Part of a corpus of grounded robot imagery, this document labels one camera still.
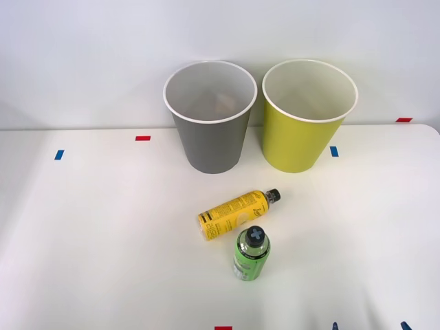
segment table surface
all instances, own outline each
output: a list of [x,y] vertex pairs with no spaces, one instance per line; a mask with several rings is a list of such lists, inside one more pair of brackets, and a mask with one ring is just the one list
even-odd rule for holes
[[[260,134],[207,175],[175,129],[0,132],[0,329],[438,328],[440,135],[342,126],[339,157],[327,147],[289,174],[265,161]],[[196,216],[270,188],[281,200],[252,224],[271,255],[243,282],[243,228],[207,242]]]

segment black bottle cap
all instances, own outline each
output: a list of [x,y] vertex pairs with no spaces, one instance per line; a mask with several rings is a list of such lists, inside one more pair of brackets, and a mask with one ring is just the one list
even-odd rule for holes
[[281,199],[281,195],[278,189],[271,189],[269,190],[269,193],[271,193],[274,196],[274,202],[279,201]]
[[258,227],[257,225],[253,225],[247,229],[245,242],[251,248],[259,248],[264,243],[264,238],[266,234],[262,227]]

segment red tape marker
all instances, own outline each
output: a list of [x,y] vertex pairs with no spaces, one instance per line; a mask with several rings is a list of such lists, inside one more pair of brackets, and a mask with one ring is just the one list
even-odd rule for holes
[[399,118],[396,120],[396,122],[410,122],[413,120],[412,118]]
[[138,135],[136,137],[136,141],[149,141],[151,139],[151,136],[149,135]]

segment bottle label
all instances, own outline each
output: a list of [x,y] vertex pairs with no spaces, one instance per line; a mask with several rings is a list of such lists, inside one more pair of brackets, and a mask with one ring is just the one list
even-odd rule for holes
[[255,190],[203,212],[198,218],[206,239],[211,240],[264,215],[268,209],[264,193]]
[[270,243],[267,250],[258,257],[248,258],[240,249],[239,243],[235,246],[234,273],[243,281],[252,281],[259,277],[261,270],[269,256]]

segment paper cup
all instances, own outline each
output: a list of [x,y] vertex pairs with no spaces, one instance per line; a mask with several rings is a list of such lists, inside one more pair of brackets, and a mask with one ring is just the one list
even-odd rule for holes
[[311,168],[358,101],[342,70],[319,60],[288,60],[263,79],[263,154],[278,170]]
[[194,168],[222,173],[239,161],[256,95],[249,72],[220,60],[194,63],[166,81],[164,101]]

